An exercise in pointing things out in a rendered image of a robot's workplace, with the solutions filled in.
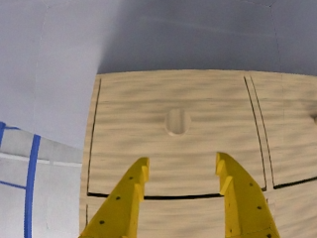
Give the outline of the wooden chest of drawers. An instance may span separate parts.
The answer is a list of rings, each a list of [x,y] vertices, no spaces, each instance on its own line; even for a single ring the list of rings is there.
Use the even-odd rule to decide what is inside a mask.
[[[96,74],[91,101],[88,112],[88,119],[85,132],[81,180],[80,180],[80,196],[79,196],[79,235],[87,225],[88,204],[102,205],[109,194],[88,192],[89,188],[89,172],[92,150],[92,140],[94,132],[94,124],[96,110],[100,92],[102,79],[118,78],[118,77],[135,77],[135,76],[156,76],[156,75],[243,75],[246,87],[249,93],[258,137],[261,148],[261,155],[264,169],[264,185],[262,192],[266,199],[269,210],[271,211],[275,223],[274,198],[287,195],[302,190],[317,187],[317,178],[308,178],[295,182],[284,183],[281,185],[272,184],[272,175],[270,160],[267,148],[267,142],[264,132],[264,124],[260,112],[258,100],[251,80],[251,76],[265,77],[281,77],[295,78],[306,80],[317,80],[317,76],[264,72],[264,71],[245,71],[245,70],[211,70],[211,69],[185,69],[185,70],[150,70],[150,71],[131,71]],[[144,196],[144,201],[140,201],[140,208],[193,208],[224,205],[224,195],[220,193],[200,194],[200,195],[178,195],[178,196]]]

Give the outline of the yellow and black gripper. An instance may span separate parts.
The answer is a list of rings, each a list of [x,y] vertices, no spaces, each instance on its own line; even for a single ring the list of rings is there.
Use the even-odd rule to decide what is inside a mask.
[[[260,185],[232,156],[217,153],[216,176],[225,200],[225,238],[280,238]],[[137,238],[149,177],[149,158],[138,158],[78,238]]]

